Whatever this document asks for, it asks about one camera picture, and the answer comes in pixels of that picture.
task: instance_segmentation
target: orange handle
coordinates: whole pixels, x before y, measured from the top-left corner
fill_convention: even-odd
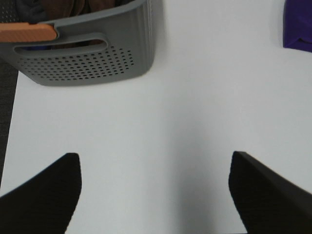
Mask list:
[[[54,27],[45,24],[0,23],[0,42],[34,42],[54,40]]]

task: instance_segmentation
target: laundry basket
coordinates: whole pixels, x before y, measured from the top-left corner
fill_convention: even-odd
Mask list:
[[[15,22],[12,1],[1,0],[2,22]],[[119,7],[43,22],[54,26],[52,41],[0,43],[0,57],[41,85],[70,86],[141,76],[152,66],[154,39],[151,0],[133,0]],[[30,47],[86,41],[87,46],[27,50]]]

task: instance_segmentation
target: white surface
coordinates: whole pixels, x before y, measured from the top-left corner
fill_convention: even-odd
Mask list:
[[[20,74],[1,194],[77,152],[67,234],[241,233],[234,150],[312,192],[312,54],[282,48],[283,4],[165,0],[140,78],[55,88]]]

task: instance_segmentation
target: purple cloth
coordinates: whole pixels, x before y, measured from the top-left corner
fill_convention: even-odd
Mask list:
[[[284,47],[312,52],[312,0],[286,0]]]

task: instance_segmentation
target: gray floor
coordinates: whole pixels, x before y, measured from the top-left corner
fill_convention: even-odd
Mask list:
[[[17,77],[18,70],[0,59],[0,185]]]

